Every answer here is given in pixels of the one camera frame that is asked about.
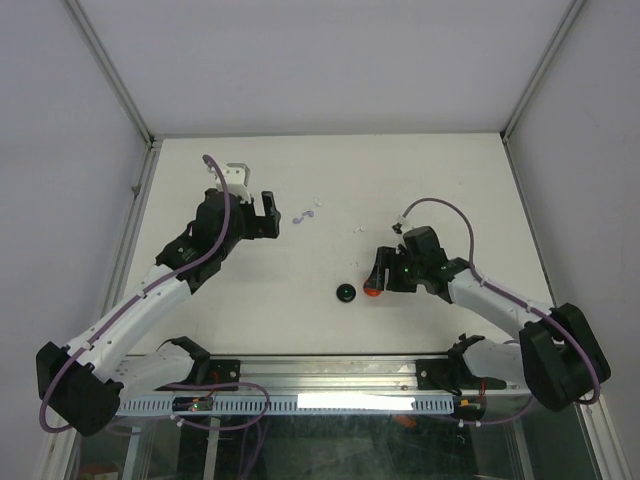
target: white tabletop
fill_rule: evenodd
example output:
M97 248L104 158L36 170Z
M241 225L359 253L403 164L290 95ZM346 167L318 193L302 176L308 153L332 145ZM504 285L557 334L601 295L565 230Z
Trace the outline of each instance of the white tabletop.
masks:
M363 294L378 246L395 246L396 217L413 200L455 203L476 231L476 262L491 279L550 302L536 249L497 134L198 138L165 140L127 288L192 220L214 185L202 155L246 163L259 199L272 190L282 212L277 240L242 241L222 271L150 331L133 353L186 335L216 354L415 353L449 348L461 333L506 335L472 312L420 289ZM322 201L318 207L314 198ZM313 218L292 219L314 210ZM460 218L420 205L449 257L468 256ZM364 231L354 232L363 226ZM341 283L358 288L340 303Z

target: white label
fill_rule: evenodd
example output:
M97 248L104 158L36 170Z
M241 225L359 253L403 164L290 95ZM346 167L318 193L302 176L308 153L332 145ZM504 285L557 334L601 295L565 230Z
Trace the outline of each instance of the white label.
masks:
M385 397L352 393L301 393L298 408L333 408L342 410L412 411L414 397Z

